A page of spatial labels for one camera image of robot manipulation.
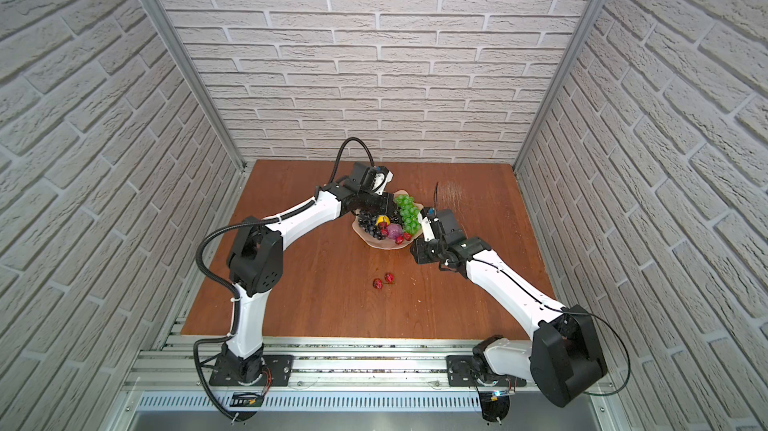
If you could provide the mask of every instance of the black cable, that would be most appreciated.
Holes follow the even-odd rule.
[[[341,154],[344,152],[344,148],[346,148],[347,143],[350,141],[356,141],[359,142],[363,149],[366,150],[366,154],[368,155],[368,161],[371,163],[371,168],[376,166],[373,164],[373,155],[371,155],[370,149],[368,149],[368,146],[366,146],[366,143],[362,142],[360,138],[355,138],[354,136],[352,138],[347,138],[344,140],[344,142],[339,147],[339,154],[336,155],[336,162],[333,163],[333,172],[331,173],[331,177],[328,180],[328,183],[333,183],[333,178],[336,177],[336,171],[339,169],[339,162],[341,161]]]
[[[221,353],[216,353],[214,356],[206,359],[205,361],[200,361],[200,364],[206,364],[209,361],[213,361],[214,359],[218,358],[221,355]]]
[[[197,340],[192,345],[192,357],[194,359],[194,367],[197,371],[197,377],[200,379],[200,385],[203,387],[203,391],[205,391],[205,395],[210,399],[210,401],[214,404],[216,409],[219,410],[220,413],[225,415],[227,418],[232,419],[233,421],[244,421],[247,418],[244,419],[238,419],[239,414],[235,413],[232,414],[227,408],[222,406],[221,403],[219,403],[219,400],[216,399],[216,396],[214,396],[213,392],[210,390],[210,387],[208,386],[208,382],[206,381],[205,375],[203,375],[203,363],[200,362],[200,351],[199,347],[201,344],[220,344],[225,343],[226,341],[230,340],[235,334],[237,334],[237,327],[240,323],[240,293],[237,291],[237,288],[235,288],[234,284],[228,282],[224,278],[217,276],[213,272],[211,272],[210,269],[205,265],[203,261],[203,252],[205,251],[205,248],[208,244],[210,244],[214,239],[219,237],[221,234],[227,233],[228,231],[233,231],[236,229],[239,229],[241,227],[254,227],[254,226],[263,226],[263,225],[273,225],[274,223],[281,222],[285,219],[288,219],[289,217],[296,216],[301,212],[306,211],[307,209],[314,206],[316,203],[316,200],[310,200],[304,206],[299,206],[298,208],[294,209],[291,212],[287,212],[284,215],[280,215],[279,217],[269,217],[267,219],[260,219],[255,221],[247,221],[243,223],[237,223],[236,225],[229,225],[225,227],[220,227],[216,231],[208,234],[203,241],[200,243],[200,245],[197,247],[197,251],[195,252],[195,264],[197,264],[197,269],[199,269],[203,274],[205,274],[205,277],[215,281],[216,283],[224,286],[229,292],[232,293],[232,296],[234,297],[233,307],[232,307],[232,327],[230,328],[230,332],[227,336],[223,337],[217,337],[217,338],[203,338],[200,340]]]
[[[568,314],[570,316],[591,316],[591,317],[597,318],[598,320],[602,321],[605,324],[605,326],[608,326],[608,329],[610,330],[610,332],[614,334],[614,336],[618,340],[619,344],[624,349],[624,356],[627,358],[627,377],[626,377],[626,379],[624,379],[624,382],[621,384],[621,386],[619,386],[619,388],[616,388],[616,390],[611,391],[609,393],[600,393],[600,394],[598,394],[598,393],[588,393],[587,391],[584,391],[584,394],[587,394],[589,396],[594,396],[594,397],[613,396],[616,393],[618,393],[619,391],[621,391],[622,389],[627,387],[627,385],[629,384],[629,378],[632,375],[632,363],[630,363],[630,361],[629,361],[629,350],[627,349],[627,345],[624,344],[624,340],[622,340],[621,336],[619,336],[619,333],[617,333],[616,330],[614,330],[614,328],[612,326],[610,326],[608,321],[605,321],[603,318],[599,317],[597,314],[592,314],[590,312],[587,312],[587,313],[574,313],[574,312],[571,312],[571,311],[557,310],[557,309],[554,309],[553,307],[549,307],[546,304],[544,304],[541,300],[537,299],[533,294],[529,293],[528,290],[526,290],[522,286],[522,284],[520,284],[517,281],[515,281],[512,276],[507,274],[500,267],[496,266],[493,263],[488,263],[487,261],[483,261],[483,260],[480,260],[480,259],[473,259],[473,261],[484,263],[484,264],[487,264],[490,267],[496,268],[496,271],[500,271],[502,274],[504,274],[504,276],[508,277],[510,281],[512,281],[513,283],[517,284],[518,287],[520,287],[520,289],[522,289],[528,296],[531,297],[531,299],[533,299],[533,301],[536,301],[537,303],[541,304],[543,307],[547,308],[550,311],[557,311],[558,313]]]
[[[380,182],[378,186],[376,186],[375,188],[373,188],[373,189],[371,190],[371,194],[373,194],[373,193],[375,193],[375,192],[379,191],[379,188],[380,188],[380,187],[382,187],[382,186],[384,186],[384,184],[385,184],[385,183],[386,183],[386,176],[384,177],[384,179],[382,179],[382,182]]]

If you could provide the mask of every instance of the metal vent grille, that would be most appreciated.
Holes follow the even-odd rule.
[[[233,411],[480,411],[474,391],[270,391],[260,408],[230,407],[235,391],[214,392]],[[202,391],[144,391],[137,411],[214,411]]]

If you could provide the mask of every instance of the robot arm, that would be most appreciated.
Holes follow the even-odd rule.
[[[384,187],[392,179],[385,167],[355,163],[342,184],[318,188],[315,197],[283,213],[302,209],[271,225],[242,228],[227,264],[230,280],[240,293],[238,330],[222,349],[222,358],[248,384],[262,370],[266,299],[283,273],[283,251],[315,227],[355,209],[389,214],[392,195]],[[460,273],[491,294],[532,339],[529,349],[492,337],[474,350],[473,367],[486,381],[506,376],[533,379],[557,406],[568,402],[607,373],[600,341],[583,308],[566,308],[515,273],[479,237],[466,238],[451,210],[425,208],[420,216],[423,236],[410,252],[416,263],[438,263],[441,271]]]
[[[482,287],[523,327],[532,340],[520,350],[494,336],[473,350],[472,365],[486,382],[504,376],[533,379],[553,404],[563,407],[605,376],[600,340],[582,307],[566,308],[515,273],[479,237],[466,238],[449,209],[425,208],[423,237],[411,245],[416,262],[438,263]]]

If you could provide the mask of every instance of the aluminum frame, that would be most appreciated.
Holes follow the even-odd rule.
[[[565,83],[565,80],[568,78],[568,75],[571,72],[571,68],[573,68],[574,63],[578,58],[578,54],[581,52],[581,47],[584,45],[584,43],[587,42],[589,33],[592,31],[592,26],[594,26],[594,24],[598,21],[600,12],[602,11],[603,5],[606,1],[608,0],[587,1],[584,12],[581,14],[581,18],[579,18],[578,23],[576,23],[576,28],[574,29],[573,34],[571,34],[571,39],[568,42],[568,45],[565,47],[565,52],[560,59],[558,68],[555,70],[554,76],[552,76],[552,80],[549,82],[549,87],[544,93],[542,104],[538,107],[538,110],[536,111],[536,114],[533,118],[533,123],[531,124],[531,127],[528,128],[528,132],[525,134],[525,139],[523,140],[523,145],[520,147],[520,152],[512,163],[513,170],[517,171],[518,164],[523,163],[525,158],[528,156],[528,153],[531,151],[531,148],[534,144],[534,139],[538,134],[538,130],[542,128],[544,121],[552,112],[554,99],[557,97],[560,89]]]
[[[229,411],[247,413],[250,407],[234,407],[236,391],[219,391],[215,396]],[[215,411],[204,391],[144,391],[137,411]],[[261,407],[264,411],[336,412],[473,412],[481,411],[474,390],[431,391],[281,391],[271,390]]]
[[[104,431],[124,431],[140,407],[144,392],[170,397],[197,397],[202,389],[191,359],[192,343],[197,337],[181,336],[184,318],[174,325],[163,348],[139,353],[118,399],[105,420]],[[270,391],[279,398],[307,397],[426,397],[428,399],[466,397],[474,387],[451,388],[447,382],[445,357],[449,354],[472,353],[476,340],[411,340],[380,338],[322,338],[322,337],[265,337],[265,353],[291,353],[295,357],[294,370],[287,387],[274,387]],[[524,346],[527,341],[515,341]],[[201,347],[201,357],[218,352],[216,346]],[[502,387],[479,387],[486,391],[505,391]],[[214,387],[220,397],[230,396],[243,387]],[[592,387],[591,391],[607,392],[613,384],[607,380]],[[534,383],[517,388],[518,393],[536,393]],[[628,429],[623,408],[616,397],[591,398],[595,415],[604,431]],[[194,410],[212,409],[205,407]],[[276,407],[273,410],[286,410]],[[313,409],[299,407],[298,411],[349,411],[349,407],[325,404]],[[371,411],[384,409],[371,408]],[[391,411],[427,411],[435,409],[390,409]]]
[[[158,35],[168,48],[168,54],[174,59],[176,65],[179,68],[179,72],[187,80],[187,84],[192,90],[192,94],[200,103],[200,108],[203,110],[203,114],[210,122],[210,125],[214,128],[216,136],[218,136],[221,144],[226,149],[226,154],[234,163],[237,171],[243,173],[245,171],[245,159],[240,154],[240,149],[237,148],[232,135],[230,135],[229,129],[224,124],[224,119],[221,118],[219,110],[214,104],[214,100],[210,97],[208,89],[203,83],[203,79],[200,78],[200,73],[197,71],[197,67],[194,65],[192,58],[187,52],[187,48],[181,42],[181,37],[176,31],[173,23],[171,23],[168,14],[165,12],[160,0],[139,0],[147,17],[152,21],[154,28],[157,30]]]
[[[243,194],[243,188],[248,182],[248,177],[250,177],[249,172],[236,173],[232,177],[230,184],[227,186],[224,199],[220,205],[221,211],[216,213],[214,222],[211,224],[211,230],[226,226],[226,224],[229,223],[230,218],[234,214],[235,206],[237,206],[237,202],[240,200],[240,196]],[[208,248],[206,248],[203,255],[203,259],[206,262],[210,263],[211,260],[214,259],[214,255],[216,254],[216,250],[218,249],[220,242],[221,237],[217,237],[208,245]],[[158,332],[158,337],[155,338],[154,342],[152,343],[151,349],[160,349],[163,346],[165,340],[168,339],[168,335],[170,334],[170,331],[176,322],[176,317],[179,315],[179,312],[184,309],[187,311],[189,310],[189,308],[192,306],[192,302],[194,301],[195,296],[197,296],[197,290],[200,289],[200,285],[203,283],[204,279],[205,276],[198,272],[197,266],[195,263],[192,263],[190,265],[189,271],[187,272],[187,277],[184,279],[184,283],[181,285],[181,289],[179,290],[174,303],[170,307],[168,316],[165,318],[165,321],[163,322],[163,325]]]

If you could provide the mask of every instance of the wooden table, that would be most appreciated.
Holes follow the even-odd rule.
[[[430,206],[440,182],[440,208],[450,208],[468,237],[480,236],[525,279],[549,296],[528,215],[512,169],[506,165],[384,163],[394,178],[390,192],[404,189]],[[312,196],[325,183],[332,163],[258,161],[230,223],[253,215],[282,212]],[[343,162],[337,176],[351,171]],[[408,247],[381,251],[369,247],[351,229],[353,216],[316,228],[285,252],[283,277],[266,305],[265,336],[392,337],[483,340],[502,334],[528,336],[489,294],[458,273],[437,264],[417,265]],[[225,258],[235,232],[224,235],[211,270],[229,276]],[[393,285],[371,285],[384,273]],[[225,335],[229,330],[229,292],[206,280],[184,323],[182,334]]]

